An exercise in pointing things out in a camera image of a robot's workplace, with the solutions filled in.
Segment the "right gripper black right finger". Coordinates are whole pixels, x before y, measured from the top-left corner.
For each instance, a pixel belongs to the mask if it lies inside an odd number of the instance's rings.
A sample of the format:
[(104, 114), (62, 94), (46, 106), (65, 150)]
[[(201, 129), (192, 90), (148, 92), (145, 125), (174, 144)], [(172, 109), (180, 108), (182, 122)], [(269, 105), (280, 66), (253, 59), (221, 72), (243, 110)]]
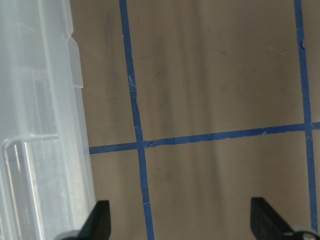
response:
[(290, 226), (263, 198), (250, 200), (250, 230), (257, 240), (318, 240), (312, 229)]

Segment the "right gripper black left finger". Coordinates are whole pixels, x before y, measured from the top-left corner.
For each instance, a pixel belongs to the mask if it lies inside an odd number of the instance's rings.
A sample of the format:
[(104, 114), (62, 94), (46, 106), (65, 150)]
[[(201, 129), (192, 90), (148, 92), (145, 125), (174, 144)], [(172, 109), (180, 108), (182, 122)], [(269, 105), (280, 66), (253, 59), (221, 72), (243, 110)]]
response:
[(109, 240), (111, 236), (111, 212), (108, 200), (99, 200), (82, 226), (78, 240)]

